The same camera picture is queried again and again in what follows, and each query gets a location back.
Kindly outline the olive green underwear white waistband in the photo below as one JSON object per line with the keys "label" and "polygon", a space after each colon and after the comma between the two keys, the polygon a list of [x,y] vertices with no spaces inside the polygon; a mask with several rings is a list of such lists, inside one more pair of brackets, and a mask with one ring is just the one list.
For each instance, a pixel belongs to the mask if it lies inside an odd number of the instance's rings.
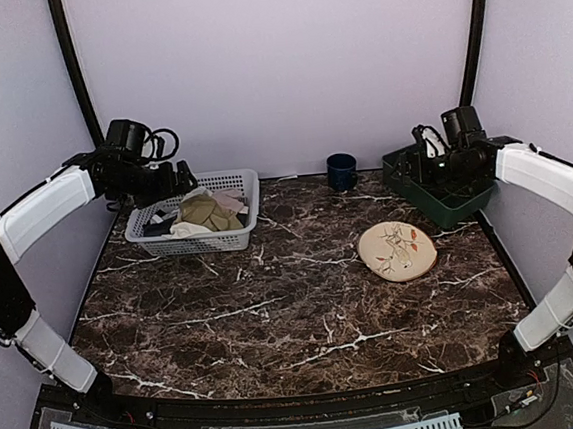
{"label": "olive green underwear white waistband", "polygon": [[245,227],[247,214],[235,215],[223,209],[210,191],[194,193],[182,200],[170,238],[184,239],[208,233],[239,231]]}

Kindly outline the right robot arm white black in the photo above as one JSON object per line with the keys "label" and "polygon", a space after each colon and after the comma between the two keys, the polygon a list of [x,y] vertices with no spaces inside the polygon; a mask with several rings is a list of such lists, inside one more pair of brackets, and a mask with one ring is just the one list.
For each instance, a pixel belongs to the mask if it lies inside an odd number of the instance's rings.
{"label": "right robot arm white black", "polygon": [[[458,133],[450,142],[426,131],[409,147],[387,154],[383,176],[389,186],[441,226],[444,201],[454,198],[472,210],[494,181],[518,186],[563,208],[573,216],[573,164],[540,148],[484,131]],[[573,320],[573,251],[558,283],[500,344],[505,355],[491,370],[497,387],[512,390],[530,370],[526,356]]]}

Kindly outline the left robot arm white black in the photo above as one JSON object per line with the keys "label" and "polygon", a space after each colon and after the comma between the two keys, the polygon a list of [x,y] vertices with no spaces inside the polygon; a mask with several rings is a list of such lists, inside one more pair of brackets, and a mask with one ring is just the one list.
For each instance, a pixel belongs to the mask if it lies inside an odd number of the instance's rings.
{"label": "left robot arm white black", "polygon": [[124,405],[109,394],[110,379],[76,353],[41,316],[15,266],[60,221],[105,196],[147,207],[185,189],[171,162],[153,165],[126,149],[79,153],[0,213],[0,344],[12,345],[42,373],[86,395],[86,414],[104,427],[118,425]]}

